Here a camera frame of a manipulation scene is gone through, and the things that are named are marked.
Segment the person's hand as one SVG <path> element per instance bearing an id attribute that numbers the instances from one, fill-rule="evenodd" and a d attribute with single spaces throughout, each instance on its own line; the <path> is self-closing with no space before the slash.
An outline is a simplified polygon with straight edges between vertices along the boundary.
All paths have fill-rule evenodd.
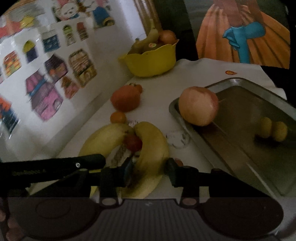
<path id="1" fill-rule="evenodd" d="M 25 237 L 15 218 L 3 205 L 1 205 L 1 231 L 8 241 L 20 241 Z"/>

